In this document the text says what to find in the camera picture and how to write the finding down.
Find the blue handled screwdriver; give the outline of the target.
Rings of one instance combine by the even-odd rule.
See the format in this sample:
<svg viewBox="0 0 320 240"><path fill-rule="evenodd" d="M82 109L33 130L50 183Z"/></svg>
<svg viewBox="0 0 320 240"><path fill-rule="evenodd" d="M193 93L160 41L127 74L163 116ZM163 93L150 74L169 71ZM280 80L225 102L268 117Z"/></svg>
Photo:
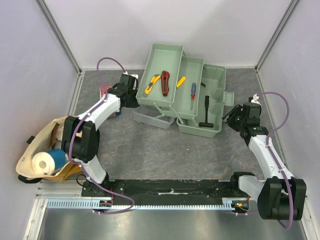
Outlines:
<svg viewBox="0 0 320 240"><path fill-rule="evenodd" d="M193 109L193 105L194 105L194 99L196 96L196 89L197 89L197 84L195 82L192 83L191 85L191 103L190 103L190 109Z"/></svg>

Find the yellow handled screwdriver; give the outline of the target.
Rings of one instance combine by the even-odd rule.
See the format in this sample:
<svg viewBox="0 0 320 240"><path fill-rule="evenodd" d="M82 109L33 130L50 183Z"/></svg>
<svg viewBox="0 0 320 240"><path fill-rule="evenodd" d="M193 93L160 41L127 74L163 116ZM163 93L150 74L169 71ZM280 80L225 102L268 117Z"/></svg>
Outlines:
<svg viewBox="0 0 320 240"><path fill-rule="evenodd" d="M185 76L182 76L182 77L178 80L178 82L177 82L177 84L176 84L176 88L178 89L178 88L185 82L185 80L186 80L186 77L185 77Z"/></svg>

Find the translucent green tool box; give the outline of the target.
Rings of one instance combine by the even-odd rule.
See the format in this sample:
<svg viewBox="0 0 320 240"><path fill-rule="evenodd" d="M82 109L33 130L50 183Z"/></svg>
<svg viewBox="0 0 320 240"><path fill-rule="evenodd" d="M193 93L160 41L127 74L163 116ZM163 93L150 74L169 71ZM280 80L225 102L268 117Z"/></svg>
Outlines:
<svg viewBox="0 0 320 240"><path fill-rule="evenodd" d="M169 72L169 92L162 94L162 71ZM160 75L148 96L144 90L154 75ZM178 80L185 82L176 88ZM191 109L191 87L196 92ZM205 121L205 96L209 96L208 122L214 127L200 127ZM187 56L182 45L153 43L136 95L139 107L133 112L138 123L168 129L176 122L181 133L214 138L222 130L225 107L234 104L234 93L226 91L226 68L206 64L203 58Z"/></svg>

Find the red black utility knife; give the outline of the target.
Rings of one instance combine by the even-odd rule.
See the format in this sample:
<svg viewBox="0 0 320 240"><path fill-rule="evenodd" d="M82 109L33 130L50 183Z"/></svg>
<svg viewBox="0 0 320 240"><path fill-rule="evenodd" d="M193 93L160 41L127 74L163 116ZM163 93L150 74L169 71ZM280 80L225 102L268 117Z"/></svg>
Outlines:
<svg viewBox="0 0 320 240"><path fill-rule="evenodd" d="M161 73L161 91L164 97L166 97L169 93L169 78L170 73L166 70L163 70Z"/></svg>

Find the yellow utility knife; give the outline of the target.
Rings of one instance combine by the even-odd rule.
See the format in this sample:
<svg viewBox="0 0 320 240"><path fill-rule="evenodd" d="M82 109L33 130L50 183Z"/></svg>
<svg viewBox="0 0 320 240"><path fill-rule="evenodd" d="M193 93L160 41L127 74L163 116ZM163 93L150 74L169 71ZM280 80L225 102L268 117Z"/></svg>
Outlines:
<svg viewBox="0 0 320 240"><path fill-rule="evenodd" d="M157 82L160 78L161 78L161 76L160 76L159 74L156 74L156 75L154 75L154 76L151 78L149 84L147 85L147 87L145 88L145 90L144 90L144 92L143 92L143 95L144 95L145 97L147 97L147 96L150 94L150 92L152 91L154 85L156 84L156 82Z"/></svg>

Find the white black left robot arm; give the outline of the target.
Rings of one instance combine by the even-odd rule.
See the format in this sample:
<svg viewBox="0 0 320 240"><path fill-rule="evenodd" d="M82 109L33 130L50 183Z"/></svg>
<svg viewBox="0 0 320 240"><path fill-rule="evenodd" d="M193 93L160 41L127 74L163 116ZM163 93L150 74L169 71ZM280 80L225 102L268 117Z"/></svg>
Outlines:
<svg viewBox="0 0 320 240"><path fill-rule="evenodd" d="M61 150L69 161L83 169L87 179L94 183L92 190L98 196L106 196L110 191L108 174L98 160L100 145L99 127L112 114L125 108L139 106L136 95L139 76L124 72L118 83L104 88L101 99L84 113L68 116L64 121Z"/></svg>

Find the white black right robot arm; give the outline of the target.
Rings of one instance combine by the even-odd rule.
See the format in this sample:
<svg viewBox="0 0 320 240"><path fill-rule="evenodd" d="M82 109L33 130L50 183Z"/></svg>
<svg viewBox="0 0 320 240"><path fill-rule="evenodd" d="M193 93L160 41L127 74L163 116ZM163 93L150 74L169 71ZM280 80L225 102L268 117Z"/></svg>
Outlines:
<svg viewBox="0 0 320 240"><path fill-rule="evenodd" d="M295 178L276 152L266 127L261 126L262 107L258 103L237 104L222 120L240 133L256 157L265 180L259 181L250 172L235 172L229 191L235 197L244 193L257 203L264 220L299 221L303 216L307 185Z"/></svg>

